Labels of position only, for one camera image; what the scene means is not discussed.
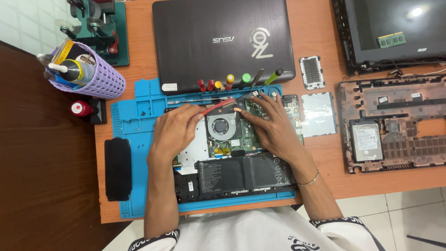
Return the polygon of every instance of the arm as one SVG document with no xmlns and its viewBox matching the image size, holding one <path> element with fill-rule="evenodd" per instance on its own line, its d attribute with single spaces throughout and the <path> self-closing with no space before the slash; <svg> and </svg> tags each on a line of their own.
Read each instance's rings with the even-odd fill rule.
<svg viewBox="0 0 446 251">
<path fill-rule="evenodd" d="M 195 127 L 204 107 L 183 105 L 158 117 L 147 156 L 149 180 L 144 216 L 144 238 L 150 239 L 178 228 L 172 160 L 195 138 Z"/>
<path fill-rule="evenodd" d="M 264 93 L 260 93 L 260 96 L 263 99 L 252 96 L 251 100 L 266 111 L 269 121 L 246 111 L 242 111 L 242 115 L 254 123 L 262 145 L 290 164 L 299 184 L 312 181 L 318 172 L 316 164 L 297 136 L 280 98 L 274 101 Z M 310 185 L 299 186 L 299 189 L 310 219 L 328 220 L 343 217 L 322 175 Z"/>
</svg>

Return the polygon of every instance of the left hand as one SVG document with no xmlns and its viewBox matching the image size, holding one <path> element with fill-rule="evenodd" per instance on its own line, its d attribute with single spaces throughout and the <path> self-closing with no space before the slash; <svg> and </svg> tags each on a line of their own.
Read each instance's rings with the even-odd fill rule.
<svg viewBox="0 0 446 251">
<path fill-rule="evenodd" d="M 149 156 L 173 160 L 195 138 L 197 123 L 206 108 L 185 104 L 157 118 Z"/>
</svg>

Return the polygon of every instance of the green screwdriver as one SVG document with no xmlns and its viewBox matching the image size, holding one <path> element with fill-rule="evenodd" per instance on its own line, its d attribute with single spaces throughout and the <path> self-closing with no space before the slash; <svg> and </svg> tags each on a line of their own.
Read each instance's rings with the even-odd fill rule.
<svg viewBox="0 0 446 251">
<path fill-rule="evenodd" d="M 274 80 L 276 80 L 280 75 L 283 74 L 283 70 L 282 69 L 278 69 L 277 71 L 275 71 L 266 81 L 265 81 L 265 85 L 269 85 L 271 82 L 273 82 Z"/>
<path fill-rule="evenodd" d="M 243 90 L 246 87 L 246 84 L 251 81 L 251 75 L 248 73 L 243 74 L 242 80 L 240 81 L 239 85 L 237 86 L 239 90 Z"/>
</svg>

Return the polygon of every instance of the tile floor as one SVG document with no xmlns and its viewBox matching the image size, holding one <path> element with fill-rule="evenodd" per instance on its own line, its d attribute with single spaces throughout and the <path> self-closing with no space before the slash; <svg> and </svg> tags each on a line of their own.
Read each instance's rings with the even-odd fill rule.
<svg viewBox="0 0 446 251">
<path fill-rule="evenodd" d="M 386 251 L 444 251 L 406 235 L 446 242 L 446 187 L 337 200 L 344 216 L 358 216 Z M 309 219 L 302 206 L 298 211 Z M 127 250 L 143 237 L 143 220 L 132 222 L 103 251 Z"/>
</svg>

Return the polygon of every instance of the right hand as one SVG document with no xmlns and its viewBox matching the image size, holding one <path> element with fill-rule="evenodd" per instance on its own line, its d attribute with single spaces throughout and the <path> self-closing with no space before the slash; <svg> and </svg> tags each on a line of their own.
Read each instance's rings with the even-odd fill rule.
<svg viewBox="0 0 446 251">
<path fill-rule="evenodd" d="M 251 96 L 250 99 L 268 114 L 268 121 L 244 110 L 241 111 L 241 114 L 255 125 L 262 146 L 290 164 L 298 165 L 297 158 L 302 164 L 314 163 L 310 152 L 303 146 L 286 115 L 279 96 L 276 97 L 276 101 L 263 92 L 260 92 L 260 96 L 263 99 L 254 96 Z"/>
</svg>

